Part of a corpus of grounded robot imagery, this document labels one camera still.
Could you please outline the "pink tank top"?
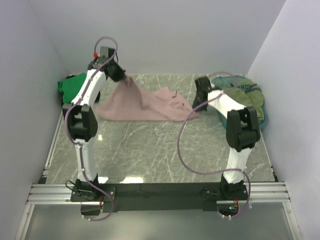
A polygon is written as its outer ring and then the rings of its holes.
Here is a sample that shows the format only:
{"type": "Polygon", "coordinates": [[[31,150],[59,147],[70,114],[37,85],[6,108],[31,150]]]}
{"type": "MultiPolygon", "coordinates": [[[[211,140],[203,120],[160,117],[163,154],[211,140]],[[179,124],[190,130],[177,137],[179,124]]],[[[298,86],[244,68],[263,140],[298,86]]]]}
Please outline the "pink tank top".
{"type": "Polygon", "coordinates": [[[95,108],[96,114],[109,121],[174,121],[196,118],[190,103],[167,86],[154,92],[146,91],[131,77],[118,82],[106,102],[95,108]]]}

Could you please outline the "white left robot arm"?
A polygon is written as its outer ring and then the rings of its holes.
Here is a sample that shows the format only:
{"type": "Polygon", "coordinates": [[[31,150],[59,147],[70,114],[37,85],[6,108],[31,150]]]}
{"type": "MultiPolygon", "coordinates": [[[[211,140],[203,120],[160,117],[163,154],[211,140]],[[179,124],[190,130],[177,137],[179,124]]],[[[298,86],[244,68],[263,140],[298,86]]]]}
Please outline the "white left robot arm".
{"type": "Polygon", "coordinates": [[[93,162],[93,145],[98,131],[93,105],[108,78],[118,82],[126,77],[125,70],[118,65],[117,50],[102,46],[99,53],[93,54],[79,92],[71,103],[62,107],[66,133],[75,146],[77,157],[78,173],[73,191],[82,193],[88,201],[94,201],[100,195],[93,162]]]}

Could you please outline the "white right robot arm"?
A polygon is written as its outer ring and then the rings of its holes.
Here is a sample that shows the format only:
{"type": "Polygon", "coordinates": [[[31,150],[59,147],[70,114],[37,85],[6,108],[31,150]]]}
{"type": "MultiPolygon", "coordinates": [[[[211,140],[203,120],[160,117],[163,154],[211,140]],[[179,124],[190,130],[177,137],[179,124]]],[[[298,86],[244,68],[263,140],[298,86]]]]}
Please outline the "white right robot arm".
{"type": "Polygon", "coordinates": [[[236,102],[225,90],[213,88],[207,76],[197,78],[194,83],[196,96],[192,107],[200,112],[211,106],[226,118],[226,141],[230,147],[227,171],[221,175],[218,191],[212,194],[221,200],[246,196],[243,171],[261,137],[257,111],[236,102]]]}

